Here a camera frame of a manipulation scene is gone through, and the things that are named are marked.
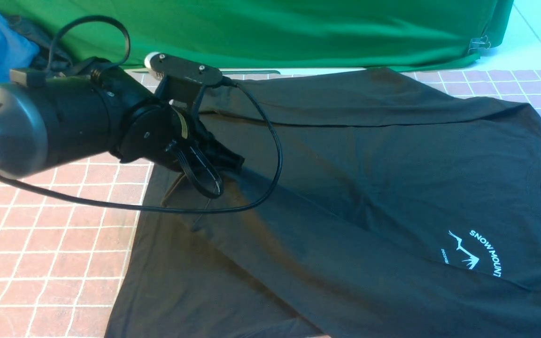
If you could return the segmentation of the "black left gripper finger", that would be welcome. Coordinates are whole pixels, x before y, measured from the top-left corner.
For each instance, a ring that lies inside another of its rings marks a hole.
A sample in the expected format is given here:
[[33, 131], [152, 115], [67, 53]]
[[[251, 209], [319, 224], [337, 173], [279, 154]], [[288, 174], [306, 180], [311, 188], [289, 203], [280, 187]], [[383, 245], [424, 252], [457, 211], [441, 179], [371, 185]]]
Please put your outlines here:
[[217, 170], [241, 172], [245, 158], [231, 151], [209, 133], [205, 138], [205, 156]]

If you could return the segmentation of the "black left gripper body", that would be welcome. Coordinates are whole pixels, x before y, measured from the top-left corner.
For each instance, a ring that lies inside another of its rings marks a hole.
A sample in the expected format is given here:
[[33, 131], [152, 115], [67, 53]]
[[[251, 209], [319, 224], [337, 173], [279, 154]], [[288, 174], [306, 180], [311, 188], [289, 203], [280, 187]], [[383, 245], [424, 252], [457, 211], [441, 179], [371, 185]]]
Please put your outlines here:
[[202, 122], [176, 105], [146, 105], [125, 117], [119, 139], [119, 160], [141, 158], [175, 172], [182, 172], [177, 154], [189, 146], [204, 147], [213, 139]]

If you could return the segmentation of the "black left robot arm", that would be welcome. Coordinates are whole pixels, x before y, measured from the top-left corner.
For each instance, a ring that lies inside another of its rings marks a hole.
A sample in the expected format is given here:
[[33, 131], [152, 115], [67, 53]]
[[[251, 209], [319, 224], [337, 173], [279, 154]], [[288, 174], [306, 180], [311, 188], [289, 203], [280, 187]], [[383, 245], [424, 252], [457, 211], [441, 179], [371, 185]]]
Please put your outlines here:
[[155, 92], [119, 67], [94, 61], [88, 75], [47, 78], [14, 69], [0, 84], [0, 176], [23, 179], [105, 152], [120, 163], [148, 160], [188, 174], [239, 172], [235, 154], [200, 122], [205, 90], [230, 80], [214, 67], [153, 55]]

